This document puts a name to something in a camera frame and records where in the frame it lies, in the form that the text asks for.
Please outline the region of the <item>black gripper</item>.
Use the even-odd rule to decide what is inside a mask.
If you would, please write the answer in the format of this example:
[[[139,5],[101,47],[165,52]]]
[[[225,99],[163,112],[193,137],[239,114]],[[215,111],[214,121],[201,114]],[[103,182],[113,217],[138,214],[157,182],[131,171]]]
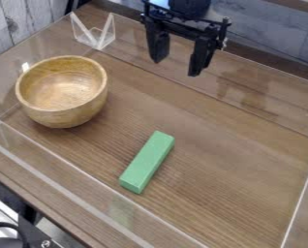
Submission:
[[[211,0],[141,0],[145,20],[146,39],[150,59],[158,63],[169,54],[169,33],[190,38],[191,34],[209,35],[197,37],[190,55],[187,76],[195,77],[209,65],[214,49],[226,46],[226,31],[230,19],[211,9]]]

